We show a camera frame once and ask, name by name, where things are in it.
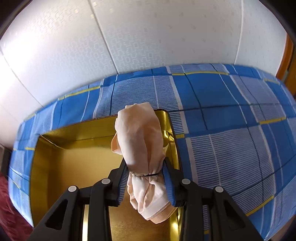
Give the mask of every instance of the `blue bedsheet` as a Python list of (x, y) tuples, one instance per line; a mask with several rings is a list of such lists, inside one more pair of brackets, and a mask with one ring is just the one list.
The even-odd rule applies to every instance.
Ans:
[(185, 177), (204, 187), (223, 186), (264, 239), (295, 214), (296, 102), (290, 92), (256, 68), (184, 64), (94, 82), (21, 124), (9, 195), (31, 225), (30, 170), (39, 134), (142, 102), (170, 113)]

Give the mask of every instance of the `beige cloth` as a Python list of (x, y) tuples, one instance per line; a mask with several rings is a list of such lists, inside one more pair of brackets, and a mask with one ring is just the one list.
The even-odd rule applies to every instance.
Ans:
[(114, 153), (123, 155), (128, 169), (128, 193), (134, 209), (153, 223), (161, 223), (176, 210), (168, 200), (161, 169), (165, 152), (157, 116), (149, 103), (126, 106), (118, 112)]

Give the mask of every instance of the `ribbed blue pad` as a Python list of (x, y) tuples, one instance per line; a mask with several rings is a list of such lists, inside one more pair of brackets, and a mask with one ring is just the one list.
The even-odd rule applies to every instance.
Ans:
[(125, 190), (126, 190), (126, 184), (128, 182), (128, 176), (129, 176), (129, 170), (126, 168), (124, 173), (122, 174), (121, 176), (121, 179), (120, 179), (120, 184), (119, 184), (119, 189), (118, 189), (118, 201), (119, 203), (122, 202), (123, 200), (123, 197), (124, 197), (124, 193), (125, 193)]
[(173, 188), (172, 179), (170, 178), (170, 173), (165, 162), (163, 162), (163, 179), (165, 181), (165, 188), (168, 194), (168, 200), (174, 206), (176, 204), (175, 191)]

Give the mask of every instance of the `gold box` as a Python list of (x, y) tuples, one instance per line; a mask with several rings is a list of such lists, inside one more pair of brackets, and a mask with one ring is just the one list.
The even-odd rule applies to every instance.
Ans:
[[(169, 114), (156, 110), (163, 134), (166, 156), (175, 169), (180, 169), (175, 135)], [(122, 156), (112, 153), (117, 116), (73, 124), (41, 135), (33, 158), (30, 179), (30, 205), (36, 226), (60, 195), (71, 185), (92, 186), (118, 168)], [(83, 240), (87, 240), (88, 205), (83, 216)], [(182, 208), (166, 221), (146, 221), (129, 202), (125, 192), (119, 207), (109, 207), (113, 241), (177, 241), (181, 230)]]

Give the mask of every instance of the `red fabric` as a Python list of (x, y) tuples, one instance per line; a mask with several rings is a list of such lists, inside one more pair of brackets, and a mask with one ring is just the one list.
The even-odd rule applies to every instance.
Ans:
[(0, 173), (0, 224), (12, 241), (25, 241), (33, 231), (10, 201), (8, 181)]

